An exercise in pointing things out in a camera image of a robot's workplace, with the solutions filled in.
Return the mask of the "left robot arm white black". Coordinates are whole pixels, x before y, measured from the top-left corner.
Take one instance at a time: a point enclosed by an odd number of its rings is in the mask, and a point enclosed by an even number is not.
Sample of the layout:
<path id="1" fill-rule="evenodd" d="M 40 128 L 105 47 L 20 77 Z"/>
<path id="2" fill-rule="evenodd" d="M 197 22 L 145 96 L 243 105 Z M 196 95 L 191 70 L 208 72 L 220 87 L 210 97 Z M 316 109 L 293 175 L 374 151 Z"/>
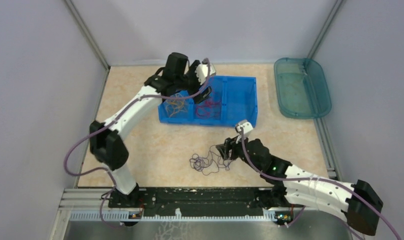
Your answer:
<path id="1" fill-rule="evenodd" d="M 164 66 L 148 77 L 138 93 L 124 107 L 103 122 L 95 120 L 89 126 L 90 153 L 107 167 L 114 190 L 128 207 L 139 203 L 139 185 L 127 166 L 129 152 L 124 143 L 132 129 L 152 110 L 166 100 L 175 100 L 176 94 L 186 91 L 183 100 L 194 103 L 207 100 L 212 92 L 209 80 L 216 75 L 209 59 L 195 60 L 178 52 L 167 57 Z"/>

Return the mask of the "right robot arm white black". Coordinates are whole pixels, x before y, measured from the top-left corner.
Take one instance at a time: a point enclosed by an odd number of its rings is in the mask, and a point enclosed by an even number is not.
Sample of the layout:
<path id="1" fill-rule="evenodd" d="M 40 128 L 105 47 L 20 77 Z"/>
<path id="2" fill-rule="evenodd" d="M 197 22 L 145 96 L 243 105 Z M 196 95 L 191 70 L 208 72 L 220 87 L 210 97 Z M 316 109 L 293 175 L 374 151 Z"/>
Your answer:
<path id="1" fill-rule="evenodd" d="M 375 236 L 383 201 L 364 181 L 341 182 L 303 170 L 270 153 L 260 139 L 227 138 L 216 145 L 223 160 L 241 159 L 266 182 L 274 185 L 271 199 L 277 206 L 316 208 L 345 221 L 354 230 Z"/>

